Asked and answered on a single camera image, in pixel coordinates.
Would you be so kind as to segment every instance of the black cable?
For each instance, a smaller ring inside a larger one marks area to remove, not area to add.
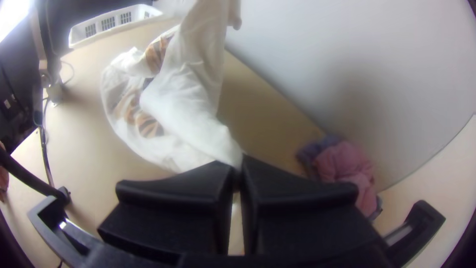
[[[38,122],[35,121],[35,117],[33,117],[33,123],[40,129],[41,153],[43,155],[43,164],[45,166],[46,178],[48,179],[48,184],[54,187],[55,184],[53,183],[50,162],[48,161],[48,154],[46,149],[46,131],[45,131],[46,108],[48,107],[48,102],[50,101],[50,99],[46,97],[43,99],[43,101],[44,100],[46,100],[46,103],[43,107],[43,114],[42,114],[43,120],[41,124],[39,124]]]
[[[68,80],[66,80],[65,82],[63,82],[63,84],[66,84],[66,83],[70,82],[74,77],[74,67],[71,63],[67,63],[67,62],[64,62],[64,61],[61,61],[61,63],[64,63],[64,64],[68,65],[71,68],[71,71],[73,72],[71,77]]]

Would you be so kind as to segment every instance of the white laundry basket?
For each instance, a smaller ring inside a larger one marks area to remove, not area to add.
[[[161,11],[146,4],[114,10],[74,25],[69,31],[69,47],[75,49],[139,25],[165,19],[168,17]]]

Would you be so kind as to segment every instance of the black machine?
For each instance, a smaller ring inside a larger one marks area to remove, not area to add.
[[[445,218],[417,202],[382,238],[354,206],[357,187],[320,184],[246,156],[242,170],[212,162],[156,181],[121,181],[119,204],[99,226],[102,241],[69,221],[69,192],[0,162],[47,195],[28,217],[72,268],[402,267]],[[233,193],[240,191],[244,255],[227,256]]]

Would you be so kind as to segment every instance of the white wall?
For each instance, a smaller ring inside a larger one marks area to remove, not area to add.
[[[325,130],[363,144],[379,189],[476,111],[466,0],[241,0],[241,17],[228,49]]]

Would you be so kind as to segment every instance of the pink towel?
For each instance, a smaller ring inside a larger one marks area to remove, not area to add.
[[[313,165],[324,183],[351,182],[357,185],[356,206],[366,217],[377,209],[372,164],[356,146],[342,141],[322,151]]]

